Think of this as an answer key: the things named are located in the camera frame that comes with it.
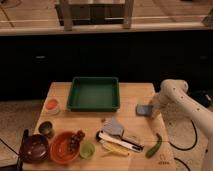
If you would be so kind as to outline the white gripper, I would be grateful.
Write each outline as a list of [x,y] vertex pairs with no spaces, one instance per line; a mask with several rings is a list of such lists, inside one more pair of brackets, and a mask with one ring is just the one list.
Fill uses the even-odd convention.
[[161,113],[160,109],[168,104],[169,98],[162,92],[156,93],[152,100],[151,105],[153,110],[151,113],[151,119],[155,119]]

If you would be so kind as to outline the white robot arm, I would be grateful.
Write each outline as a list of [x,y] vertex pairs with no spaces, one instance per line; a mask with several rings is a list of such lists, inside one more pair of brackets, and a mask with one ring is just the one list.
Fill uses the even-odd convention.
[[213,112],[189,97],[187,91],[188,83],[185,80],[164,80],[160,91],[151,100],[151,117],[156,118],[170,101],[178,105],[208,139],[202,171],[213,171]]

